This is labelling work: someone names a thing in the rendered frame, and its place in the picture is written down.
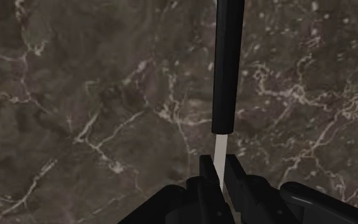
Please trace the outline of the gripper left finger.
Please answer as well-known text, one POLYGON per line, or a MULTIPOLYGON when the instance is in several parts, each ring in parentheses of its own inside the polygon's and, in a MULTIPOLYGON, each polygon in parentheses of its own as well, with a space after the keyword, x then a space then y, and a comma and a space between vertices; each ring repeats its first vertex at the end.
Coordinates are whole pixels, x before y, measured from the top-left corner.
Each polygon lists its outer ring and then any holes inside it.
POLYGON ((186 186, 167 185, 118 224, 235 224, 210 155, 199 157, 199 175, 186 186))

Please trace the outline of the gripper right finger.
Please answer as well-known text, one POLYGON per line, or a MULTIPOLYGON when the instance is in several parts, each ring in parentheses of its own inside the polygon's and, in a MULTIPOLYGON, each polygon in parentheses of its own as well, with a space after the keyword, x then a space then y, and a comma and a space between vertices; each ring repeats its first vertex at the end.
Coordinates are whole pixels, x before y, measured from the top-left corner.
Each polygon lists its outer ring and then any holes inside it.
POLYGON ((358 224, 358 208, 295 181, 276 189, 226 156, 224 183, 241 224, 358 224))

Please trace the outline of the black handled knife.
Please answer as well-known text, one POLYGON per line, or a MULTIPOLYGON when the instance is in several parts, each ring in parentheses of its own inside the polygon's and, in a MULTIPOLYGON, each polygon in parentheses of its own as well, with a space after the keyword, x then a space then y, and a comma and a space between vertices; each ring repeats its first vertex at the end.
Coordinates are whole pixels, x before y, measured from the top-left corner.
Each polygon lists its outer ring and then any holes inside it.
POLYGON ((222 188, 228 135, 235 123, 245 0, 216 2, 211 131, 216 135, 213 163, 222 188))

